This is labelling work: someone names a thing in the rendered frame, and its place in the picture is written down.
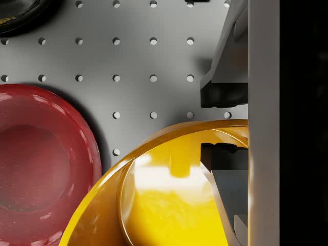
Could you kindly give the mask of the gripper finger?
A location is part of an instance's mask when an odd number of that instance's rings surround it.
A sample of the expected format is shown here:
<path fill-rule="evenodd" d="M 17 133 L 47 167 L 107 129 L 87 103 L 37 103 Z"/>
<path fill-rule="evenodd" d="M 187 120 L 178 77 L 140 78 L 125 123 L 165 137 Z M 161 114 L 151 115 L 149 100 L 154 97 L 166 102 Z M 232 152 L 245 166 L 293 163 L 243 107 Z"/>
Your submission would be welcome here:
<path fill-rule="evenodd" d="M 228 245 L 248 246 L 248 149 L 229 143 L 202 143 L 200 149 Z"/>
<path fill-rule="evenodd" d="M 248 0 L 227 0 L 230 7 L 210 70 L 200 81 L 202 108 L 248 103 Z"/>

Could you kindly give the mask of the yellow bowl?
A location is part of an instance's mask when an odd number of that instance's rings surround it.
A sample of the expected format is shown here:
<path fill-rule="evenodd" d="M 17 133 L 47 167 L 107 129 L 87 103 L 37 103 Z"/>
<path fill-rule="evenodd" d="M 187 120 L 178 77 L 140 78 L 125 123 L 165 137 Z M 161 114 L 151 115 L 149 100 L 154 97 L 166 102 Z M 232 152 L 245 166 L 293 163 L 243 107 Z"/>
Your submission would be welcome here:
<path fill-rule="evenodd" d="M 202 145 L 247 150 L 248 121 L 183 122 L 154 133 L 94 185 L 59 246 L 241 246 Z"/>

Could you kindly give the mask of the red plate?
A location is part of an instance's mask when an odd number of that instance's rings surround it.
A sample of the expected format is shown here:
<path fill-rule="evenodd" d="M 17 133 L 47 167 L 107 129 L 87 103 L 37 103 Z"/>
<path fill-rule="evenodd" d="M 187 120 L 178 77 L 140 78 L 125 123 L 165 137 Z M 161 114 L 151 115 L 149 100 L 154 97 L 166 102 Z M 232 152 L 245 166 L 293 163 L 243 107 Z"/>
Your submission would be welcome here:
<path fill-rule="evenodd" d="M 53 246 L 101 177 L 97 143 L 56 94 L 0 85 L 0 246 Z"/>

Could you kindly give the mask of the black plate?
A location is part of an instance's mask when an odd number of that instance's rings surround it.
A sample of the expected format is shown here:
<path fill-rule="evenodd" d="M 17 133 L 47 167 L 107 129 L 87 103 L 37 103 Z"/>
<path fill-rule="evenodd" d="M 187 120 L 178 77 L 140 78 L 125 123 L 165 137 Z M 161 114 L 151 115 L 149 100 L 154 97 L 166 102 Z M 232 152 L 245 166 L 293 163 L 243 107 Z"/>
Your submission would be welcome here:
<path fill-rule="evenodd" d="M 0 0 L 0 36 L 16 36 L 47 24 L 64 0 Z"/>

